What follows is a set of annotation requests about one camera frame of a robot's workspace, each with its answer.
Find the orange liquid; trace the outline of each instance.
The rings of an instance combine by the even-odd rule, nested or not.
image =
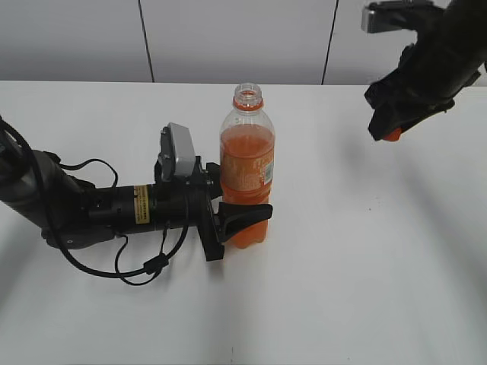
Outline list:
[[[224,181],[227,179],[227,174],[235,173],[243,165],[248,168],[248,166],[255,166],[255,163],[263,158],[268,161],[269,153],[273,156],[273,150],[273,133],[260,125],[236,125],[221,134],[221,160],[227,158],[232,161],[230,164],[221,164],[221,187],[224,202],[240,205],[269,202],[272,182],[257,189],[238,191],[227,186]],[[267,221],[263,221],[237,233],[230,239],[230,242],[239,249],[244,249],[254,243],[261,243],[266,238],[266,234]]]

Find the white table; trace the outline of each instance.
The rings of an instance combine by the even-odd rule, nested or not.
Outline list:
[[[218,161],[233,88],[1,82],[0,113],[34,148],[144,184],[168,122]],[[0,205],[0,363],[485,363],[487,88],[395,144],[367,133],[365,89],[264,85],[277,133],[267,241],[208,264],[190,229],[147,287],[75,270]],[[102,166],[78,176],[112,179]],[[132,236],[124,269],[160,238]],[[113,270],[120,244],[75,254]]]

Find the cable connector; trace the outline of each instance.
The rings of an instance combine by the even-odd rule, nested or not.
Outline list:
[[[169,265],[169,259],[163,253],[155,256],[153,259],[144,262],[144,270],[147,275],[154,274],[157,271],[161,271],[163,268]]]

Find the orange gripper tip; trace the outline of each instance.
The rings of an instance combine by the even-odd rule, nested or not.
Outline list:
[[[382,139],[388,142],[395,142],[398,141],[399,138],[401,138],[401,133],[403,133],[403,130],[401,128],[396,128],[393,130],[393,132],[390,135]]]

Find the plastic bottle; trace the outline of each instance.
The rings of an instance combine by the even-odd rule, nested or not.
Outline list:
[[[235,89],[234,109],[220,131],[223,201],[254,205],[269,202],[274,168],[274,126],[263,111],[260,87],[241,84]],[[244,249],[266,238],[267,221],[254,224],[231,238]]]

